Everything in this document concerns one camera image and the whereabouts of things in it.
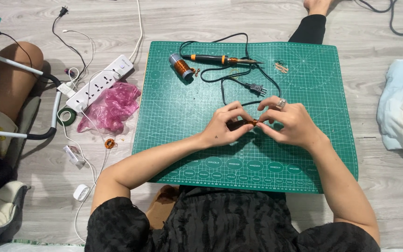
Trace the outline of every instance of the pink plastic bag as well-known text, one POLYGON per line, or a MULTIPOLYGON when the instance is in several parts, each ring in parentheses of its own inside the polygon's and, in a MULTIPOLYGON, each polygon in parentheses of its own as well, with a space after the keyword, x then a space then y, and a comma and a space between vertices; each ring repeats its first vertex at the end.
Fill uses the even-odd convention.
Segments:
MULTIPOLYGON (((117 82, 112 88, 102 91, 85 114, 98 129, 107 129, 115 134, 122 133, 124 131, 122 122, 138 109, 136 99, 140 95, 141 91, 135 85, 117 82)), ((94 126, 84 116, 77 126, 77 132, 81 133, 90 128, 94 126)))

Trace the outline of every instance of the gray spool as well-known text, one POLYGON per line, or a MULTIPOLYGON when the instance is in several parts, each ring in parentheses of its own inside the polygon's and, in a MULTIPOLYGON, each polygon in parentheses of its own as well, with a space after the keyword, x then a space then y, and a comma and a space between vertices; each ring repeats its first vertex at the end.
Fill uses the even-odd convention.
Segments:
MULTIPOLYGON (((177 61, 181 60, 181 59, 182 58, 177 53, 173 53, 173 54, 171 54, 169 56, 169 62, 172 64, 172 66, 175 65, 175 63, 177 61)), ((182 78, 185 79, 185 80, 189 80, 192 77, 192 75, 194 75, 194 73, 192 72, 191 69, 189 69, 189 70, 187 70, 186 72, 183 73, 182 78)))

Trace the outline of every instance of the foot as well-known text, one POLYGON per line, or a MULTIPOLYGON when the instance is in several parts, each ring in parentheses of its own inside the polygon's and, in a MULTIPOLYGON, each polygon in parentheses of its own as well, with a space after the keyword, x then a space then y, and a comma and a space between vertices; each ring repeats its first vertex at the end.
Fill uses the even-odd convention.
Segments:
POLYGON ((320 14, 325 16, 333 0, 304 0, 304 8, 309 10, 309 15, 320 14))

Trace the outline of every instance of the power strip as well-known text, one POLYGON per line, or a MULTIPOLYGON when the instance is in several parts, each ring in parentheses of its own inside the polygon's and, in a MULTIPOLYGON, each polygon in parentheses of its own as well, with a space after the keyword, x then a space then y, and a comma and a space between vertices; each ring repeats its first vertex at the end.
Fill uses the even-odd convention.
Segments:
POLYGON ((66 105, 76 112, 85 111, 102 93, 103 90, 111 88, 113 84, 133 69, 133 64, 125 56, 119 56, 104 70, 91 79, 83 88, 77 91, 66 101, 66 105))

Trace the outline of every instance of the black pants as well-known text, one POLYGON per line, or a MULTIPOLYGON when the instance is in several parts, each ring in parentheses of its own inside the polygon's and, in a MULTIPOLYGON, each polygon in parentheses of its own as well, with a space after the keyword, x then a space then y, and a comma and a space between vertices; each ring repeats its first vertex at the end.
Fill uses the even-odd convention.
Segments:
POLYGON ((322 44, 326 31, 326 17, 320 14, 310 15, 303 20, 288 42, 322 44))

